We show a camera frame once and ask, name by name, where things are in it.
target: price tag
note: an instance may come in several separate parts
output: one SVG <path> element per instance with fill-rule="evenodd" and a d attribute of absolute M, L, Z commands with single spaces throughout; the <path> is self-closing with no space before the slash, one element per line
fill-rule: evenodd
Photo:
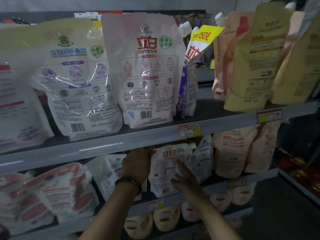
<path fill-rule="evenodd" d="M 163 199 L 148 202 L 149 211 L 161 210 L 164 207 L 165 207 L 165 203 L 164 203 Z"/>
<path fill-rule="evenodd" d="M 257 112 L 257 124 L 282 119 L 282 109 L 265 110 Z"/>
<path fill-rule="evenodd" d="M 246 177 L 237 178 L 226 183 L 226 188 L 232 190 L 247 184 Z"/>
<path fill-rule="evenodd" d="M 200 123 L 179 125 L 178 129 L 179 129 L 180 139 L 201 136 L 201 124 Z"/>

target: house logo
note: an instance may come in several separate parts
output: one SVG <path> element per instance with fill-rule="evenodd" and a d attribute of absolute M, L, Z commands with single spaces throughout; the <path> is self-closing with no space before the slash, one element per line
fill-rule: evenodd
<path fill-rule="evenodd" d="M 60 41 L 60 43 L 58 43 L 59 46 L 69 47 L 73 44 L 72 42 L 69 41 L 69 38 L 64 35 L 60 36 L 58 40 Z"/>
<path fill-rule="evenodd" d="M 87 92 L 85 92 L 84 89 L 79 88 L 77 93 L 75 94 L 76 96 L 80 96 L 80 95 L 86 95 L 88 94 Z"/>
<path fill-rule="evenodd" d="M 150 31 L 150 27 L 148 25 L 143 24 L 142 27 L 141 27 L 140 33 L 142 33 L 142 34 L 152 34 L 153 32 Z"/>

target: white spout cap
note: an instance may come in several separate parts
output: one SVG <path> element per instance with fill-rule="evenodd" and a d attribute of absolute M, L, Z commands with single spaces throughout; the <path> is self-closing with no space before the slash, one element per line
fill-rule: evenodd
<path fill-rule="evenodd" d="M 192 32 L 192 27 L 191 24 L 187 21 L 183 24 L 180 24 L 178 30 L 180 32 L 180 35 L 184 38 Z"/>
<path fill-rule="evenodd" d="M 296 3 L 293 2 L 289 2 L 284 8 L 289 9 L 291 11 L 295 11 L 296 10 Z"/>
<path fill-rule="evenodd" d="M 224 20 L 226 19 L 226 17 L 222 14 L 222 12 L 219 12 L 214 19 L 216 20 L 217 26 L 221 27 L 221 25 L 223 25 Z"/>

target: bracelet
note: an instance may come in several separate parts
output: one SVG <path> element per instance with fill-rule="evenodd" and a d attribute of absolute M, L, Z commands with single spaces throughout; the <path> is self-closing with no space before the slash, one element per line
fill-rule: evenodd
<path fill-rule="evenodd" d="M 121 182 L 130 182 L 130 183 L 133 183 L 135 186 L 138 187 L 138 193 L 137 195 L 141 194 L 142 192 L 142 186 L 141 184 L 139 184 L 136 180 L 132 180 L 128 177 L 122 177 L 122 178 L 119 178 L 116 182 L 115 182 L 115 185 L 117 186 L 118 183 L 121 183 Z"/>

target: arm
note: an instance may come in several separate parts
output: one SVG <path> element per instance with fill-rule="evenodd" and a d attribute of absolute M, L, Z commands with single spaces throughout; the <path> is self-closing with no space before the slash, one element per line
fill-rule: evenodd
<path fill-rule="evenodd" d="M 150 173 L 150 160 L 143 148 L 131 150 L 122 162 L 122 177 L 142 184 Z M 138 187 L 130 182 L 120 182 L 91 225 L 79 240 L 120 239 L 129 209 L 137 196 Z"/>
<path fill-rule="evenodd" d="M 178 191 L 183 193 L 192 210 L 202 219 L 211 238 L 216 240 L 241 240 L 205 195 L 192 172 L 179 160 L 177 165 L 183 177 L 176 174 L 178 180 L 172 179 L 171 182 Z"/>

